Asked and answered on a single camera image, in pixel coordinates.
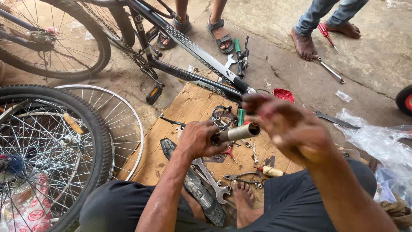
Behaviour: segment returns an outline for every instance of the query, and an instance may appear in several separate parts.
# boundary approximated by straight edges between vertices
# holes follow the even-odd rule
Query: blue jeans
[[[331,27],[343,26],[368,2],[369,0],[343,0],[332,16],[326,20]],[[332,9],[339,0],[312,0],[309,8],[300,17],[299,22],[293,27],[297,35],[310,36],[318,27],[321,18]]]

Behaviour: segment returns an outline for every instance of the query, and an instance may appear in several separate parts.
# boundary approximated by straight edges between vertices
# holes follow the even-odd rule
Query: foot
[[[181,22],[181,23],[183,23],[183,24],[186,22],[186,20],[187,20],[186,17],[185,17],[184,19],[179,17],[179,19],[178,19],[178,21]],[[174,28],[176,28],[178,31],[180,31],[180,28],[177,28],[177,27],[176,27],[175,25],[173,25],[173,24],[172,24],[172,26],[173,26]],[[165,45],[165,46],[169,45],[169,40],[168,40],[167,38],[163,37],[163,36],[161,36],[161,37],[162,37],[162,43],[163,43],[163,45]]]
[[[210,23],[211,24],[215,24],[215,23],[219,22],[219,20],[220,20],[220,18],[219,19],[214,19],[213,16],[210,17]],[[225,35],[228,34],[227,30],[223,27],[219,27],[219,28],[216,28],[216,29],[212,30],[212,33],[216,37],[216,39],[221,39]],[[229,47],[229,45],[230,45],[230,41],[223,42],[223,43],[220,44],[220,49],[225,50],[226,48]]]
[[[349,37],[353,37],[356,39],[359,39],[362,35],[361,35],[361,31],[359,30],[359,28],[357,26],[355,26],[354,24],[351,23],[347,23],[343,26],[338,26],[338,27],[331,27],[328,26],[326,24],[326,22],[322,23],[327,31],[340,31],[343,34],[349,36]]]
[[[234,202],[237,209],[237,228],[243,228],[263,214],[263,208],[252,209],[253,193],[248,184],[233,180],[230,184],[233,190]]]
[[[181,194],[185,198],[185,200],[189,203],[190,208],[193,211],[193,215],[195,219],[201,220],[206,222],[206,217],[203,213],[202,206],[199,204],[199,202],[196,201],[195,198],[193,198],[186,190],[185,188],[182,187]]]
[[[300,36],[292,28],[290,31],[293,42],[295,42],[296,51],[299,56],[305,60],[311,61],[318,58],[318,53],[313,45],[312,36]]]

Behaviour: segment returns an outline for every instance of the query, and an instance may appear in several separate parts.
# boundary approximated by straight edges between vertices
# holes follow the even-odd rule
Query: sandal
[[[186,34],[188,31],[190,31],[192,29],[192,24],[190,23],[189,15],[186,15],[186,22],[184,24],[179,22],[177,20],[177,17],[178,16],[176,15],[176,17],[172,20],[171,24],[173,26],[175,26],[176,28],[178,28],[181,33]],[[169,40],[168,45],[163,44],[162,39],[164,39],[164,38]],[[162,50],[170,49],[170,48],[176,46],[175,41],[172,40],[172,39],[169,39],[169,37],[167,35],[163,34],[162,32],[159,32],[159,36],[157,37],[156,44],[157,44],[158,48],[162,49]]]
[[[215,24],[211,24],[211,23],[210,23],[210,17],[211,17],[211,16],[212,16],[212,14],[209,15],[209,21],[208,21],[207,26],[206,26],[207,31],[208,31],[209,34],[211,34],[211,35],[213,36],[213,38],[215,39],[216,45],[218,46],[218,49],[219,49],[219,51],[220,51],[221,53],[224,53],[224,54],[230,53],[230,52],[233,50],[233,40],[232,40],[232,38],[230,37],[230,34],[227,34],[227,35],[223,36],[223,37],[220,38],[220,39],[216,39],[215,35],[213,35],[213,33],[212,33],[212,31],[213,31],[214,29],[217,29],[217,28],[219,28],[219,27],[223,27],[224,20],[221,19],[221,20],[219,20],[219,22],[217,22],[217,23],[215,23]],[[230,45],[229,45],[228,48],[222,50],[222,49],[220,48],[220,45],[221,45],[223,42],[226,42],[226,41],[231,41],[231,43],[230,43]]]

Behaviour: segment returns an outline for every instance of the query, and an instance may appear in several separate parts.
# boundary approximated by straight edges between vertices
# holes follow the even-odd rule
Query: toe
[[[233,190],[238,190],[239,189],[239,184],[238,184],[237,180],[233,180],[230,183],[230,186],[232,187]]]

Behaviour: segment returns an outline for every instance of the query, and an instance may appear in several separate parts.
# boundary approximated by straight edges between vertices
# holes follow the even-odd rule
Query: bicycle pedal
[[[155,103],[155,101],[160,97],[162,91],[163,88],[161,86],[155,85],[153,90],[146,96],[146,102],[152,106]]]
[[[150,30],[146,32],[146,38],[150,43],[156,36],[159,34],[159,30],[155,27],[152,27]]]

